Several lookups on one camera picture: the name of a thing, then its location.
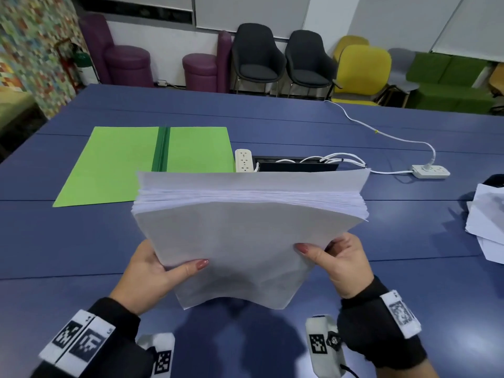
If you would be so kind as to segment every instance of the purple leather seat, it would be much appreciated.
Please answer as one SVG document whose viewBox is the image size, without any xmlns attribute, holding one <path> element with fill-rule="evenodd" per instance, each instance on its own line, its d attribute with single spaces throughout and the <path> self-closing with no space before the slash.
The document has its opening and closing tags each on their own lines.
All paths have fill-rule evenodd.
<svg viewBox="0 0 504 378">
<path fill-rule="evenodd" d="M 101 14 L 86 14 L 79 18 L 79 26 L 101 83 L 154 87 L 147 50 L 115 45 L 107 21 Z"/>
<path fill-rule="evenodd" d="M 229 93 L 229 56 L 231 35 L 219 32 L 217 56 L 192 53 L 182 59 L 187 90 Z"/>
</svg>

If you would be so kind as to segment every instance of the blue table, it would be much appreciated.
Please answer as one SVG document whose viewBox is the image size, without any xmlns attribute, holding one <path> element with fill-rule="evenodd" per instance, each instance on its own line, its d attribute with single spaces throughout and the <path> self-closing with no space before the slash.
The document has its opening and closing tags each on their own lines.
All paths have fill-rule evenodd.
<svg viewBox="0 0 504 378">
<path fill-rule="evenodd" d="M 361 237 L 375 273 L 399 289 L 419 317 L 440 376 L 499 376 L 504 371 L 504 267 L 484 260 L 474 237 L 464 232 L 462 201 L 470 199 L 477 183 L 503 172 L 504 119 L 356 105 L 345 109 L 389 134 L 432 141 L 437 163 L 451 171 L 446 180 L 372 175 L 362 190 L 369 222 L 353 232 Z M 142 239 L 131 203 L 51 207 L 95 125 L 226 126 L 233 149 L 282 157 L 350 152 L 379 171 L 406 170 L 430 159 L 425 146 L 375 135 L 329 103 L 87 88 L 0 165 L 2 377 L 28 375 L 62 324 L 110 292 Z M 313 377 L 304 322 L 314 314 L 336 316 L 338 309 L 334 288 L 315 269 L 283 311 L 229 299 L 182 311 L 169 295 L 143 316 L 140 331 L 175 333 L 174 378 Z M 361 377 L 374 376 L 362 356 L 345 354 Z"/>
</svg>

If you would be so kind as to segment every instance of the power strip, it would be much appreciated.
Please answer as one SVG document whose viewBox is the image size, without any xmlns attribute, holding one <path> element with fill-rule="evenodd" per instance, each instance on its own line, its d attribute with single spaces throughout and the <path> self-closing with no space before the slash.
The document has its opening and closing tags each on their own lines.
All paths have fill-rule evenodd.
<svg viewBox="0 0 504 378">
<path fill-rule="evenodd" d="M 234 152 L 236 172 L 254 172 L 252 152 L 246 149 L 238 149 Z"/>
<path fill-rule="evenodd" d="M 446 179 L 450 176 L 450 171 L 443 166 L 432 165 L 428 170 L 424 170 L 423 166 L 414 164 L 411 166 L 413 176 L 419 179 Z"/>
</svg>

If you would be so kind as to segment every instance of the fire extinguisher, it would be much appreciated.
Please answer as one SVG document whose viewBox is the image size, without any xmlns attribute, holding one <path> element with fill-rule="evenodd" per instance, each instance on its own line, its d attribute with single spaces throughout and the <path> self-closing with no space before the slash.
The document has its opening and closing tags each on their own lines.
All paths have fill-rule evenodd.
<svg viewBox="0 0 504 378">
<path fill-rule="evenodd" d="M 85 84 L 85 86 L 90 83 L 99 83 L 98 76 L 89 54 L 82 51 L 82 48 L 74 43 L 72 44 L 72 51 L 74 53 L 73 62 L 79 72 L 82 83 Z"/>
</svg>

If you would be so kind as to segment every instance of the multicolored wallpaper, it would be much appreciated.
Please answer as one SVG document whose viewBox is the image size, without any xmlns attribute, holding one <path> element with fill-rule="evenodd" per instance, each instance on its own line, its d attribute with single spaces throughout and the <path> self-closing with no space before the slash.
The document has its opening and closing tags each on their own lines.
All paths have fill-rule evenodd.
<svg viewBox="0 0 504 378">
<path fill-rule="evenodd" d="M 0 0 L 0 83 L 32 93 L 47 117 L 75 96 L 54 45 L 86 50 L 70 0 Z"/>
</svg>

